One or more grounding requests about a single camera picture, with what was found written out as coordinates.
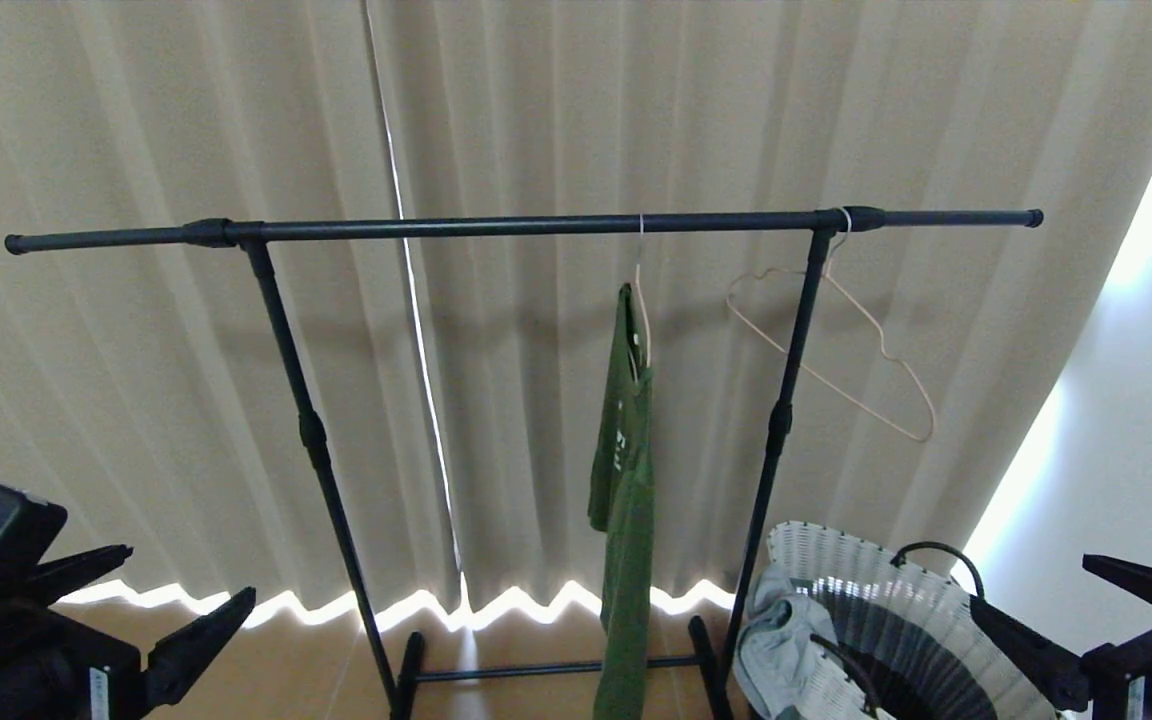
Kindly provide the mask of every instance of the curtain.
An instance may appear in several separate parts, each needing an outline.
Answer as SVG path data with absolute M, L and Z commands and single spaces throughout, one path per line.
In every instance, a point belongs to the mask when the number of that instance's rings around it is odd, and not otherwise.
M 1152 3 L 0 5 L 0 480 L 69 507 L 58 552 L 136 546 L 137 589 L 290 588 L 311 607 L 348 589 L 242 253 L 12 258 L 9 232 L 1039 206 L 1038 232 L 847 242 L 838 279 L 940 429 L 914 445 L 804 376 L 776 479 L 772 523 L 962 543 L 1151 169 Z M 450 607 L 461 570 L 473 607 L 599 591 L 588 473 L 639 247 L 653 582 L 730 589 L 783 356 L 723 296 L 799 268 L 805 234 L 271 247 L 380 607 L 416 589 Z M 738 301 L 787 338 L 798 282 Z M 923 427 L 828 288 L 806 363 Z

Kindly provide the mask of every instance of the gray cloth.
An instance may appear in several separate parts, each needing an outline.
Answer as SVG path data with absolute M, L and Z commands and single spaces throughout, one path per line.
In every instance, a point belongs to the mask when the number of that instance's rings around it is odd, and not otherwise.
M 795 705 L 817 667 L 812 634 L 838 643 L 829 612 L 795 592 L 788 571 L 772 564 L 755 584 L 746 615 L 732 667 L 736 682 L 760 717 L 795 720 Z

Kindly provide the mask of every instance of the green shirt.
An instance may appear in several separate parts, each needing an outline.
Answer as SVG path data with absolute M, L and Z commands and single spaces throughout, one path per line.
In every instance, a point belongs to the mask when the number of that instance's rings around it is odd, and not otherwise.
M 602 567 L 607 655 L 594 698 L 596 720 L 643 715 L 646 692 L 655 487 L 649 442 L 652 369 L 641 367 L 636 325 L 634 293 L 626 285 L 617 302 L 602 424 L 590 475 L 589 523 L 607 533 Z

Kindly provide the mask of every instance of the light under curtain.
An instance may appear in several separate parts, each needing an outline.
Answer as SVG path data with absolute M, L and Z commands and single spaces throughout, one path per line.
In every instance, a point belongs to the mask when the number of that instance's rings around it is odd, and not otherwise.
M 385 218 L 396 190 L 410 218 L 1043 206 L 1038 232 L 886 229 L 838 262 L 927 385 L 931 444 L 799 384 L 773 523 L 962 543 L 1151 170 L 1152 3 L 0 3 L 0 482 L 69 507 L 56 553 L 132 544 L 132 588 L 348 589 L 242 253 L 21 262 L 8 232 Z M 476 609 L 598 593 L 589 469 L 635 238 L 411 247 L 415 288 L 402 243 L 271 249 L 372 600 L 450 609 L 461 570 Z M 735 579 L 783 363 L 727 285 L 805 249 L 645 243 L 673 596 Z M 742 306 L 787 338 L 796 295 Z M 920 426 L 828 290 L 806 361 Z

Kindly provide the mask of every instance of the clothes rack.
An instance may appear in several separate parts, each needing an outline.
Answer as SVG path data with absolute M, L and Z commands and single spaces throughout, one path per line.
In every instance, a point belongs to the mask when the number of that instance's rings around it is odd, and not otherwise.
M 6 249 L 13 255 L 41 250 L 82 249 L 83 247 L 137 247 L 137 245 L 184 245 L 238 247 L 247 252 L 252 274 L 260 285 L 270 325 L 282 355 L 283 369 L 291 384 L 291 396 L 300 414 L 301 441 L 314 467 L 323 500 L 328 506 L 332 529 L 344 562 L 349 585 L 357 598 L 376 658 L 376 669 L 380 675 L 385 698 L 389 703 L 392 719 L 407 720 L 412 714 L 412 704 L 420 683 L 452 682 L 471 679 L 507 679 L 520 675 L 550 675 L 561 673 L 589 673 L 599 670 L 599 661 L 554 662 L 545 665 L 521 665 L 509 667 L 486 667 L 477 670 L 423 670 L 425 638 L 412 632 L 407 639 L 406 652 L 397 679 L 394 679 L 389 659 L 376 628 L 376 612 L 367 597 L 362 577 L 358 553 L 353 541 L 353 532 L 340 503 L 338 480 L 332 469 L 332 455 L 326 442 L 326 429 L 314 410 L 301 369 L 296 341 L 291 336 L 287 311 L 279 295 L 274 264 L 270 259 L 270 242 L 308 240 L 397 240 L 433 237 L 484 237 L 484 236 L 550 236 L 551 234 L 607 234 L 607 233 L 689 233 L 689 232 L 812 232 L 812 243 L 808 250 L 806 273 L 799 306 L 794 320 L 790 350 L 785 363 L 780 395 L 776 397 L 768 419 L 767 446 L 763 456 L 755 507 L 750 515 L 745 538 L 744 556 L 741 561 L 736 583 L 732 620 L 727 626 L 722 653 L 714 652 L 708 642 L 708 629 L 700 616 L 692 616 L 687 630 L 691 635 L 690 655 L 652 657 L 649 667 L 696 666 L 708 698 L 710 711 L 717 719 L 730 719 L 732 704 L 727 698 L 727 675 L 736 655 L 736 638 L 740 632 L 741 615 L 744 614 L 750 579 L 755 574 L 763 525 L 767 520 L 772 486 L 776 478 L 776 465 L 790 433 L 794 420 L 794 387 L 803 364 L 808 328 L 812 323 L 814 297 L 820 286 L 824 263 L 829 251 L 829 241 L 839 232 L 872 232 L 882 227 L 933 227 L 933 225 L 1011 225 L 1011 227 L 1034 228 L 1043 222 L 1040 210 L 950 210 L 950 211 L 887 211 L 867 206 L 847 206 L 847 215 L 841 210 L 813 210 L 804 213 L 692 213 L 652 215 L 567 215 L 567 217 L 517 217 L 517 218 L 460 218 L 415 220 L 339 220 L 339 222 L 265 223 L 234 222 L 212 218 L 184 223 L 179 227 L 116 229 L 115 232 L 76 232 L 36 234 L 6 237 Z

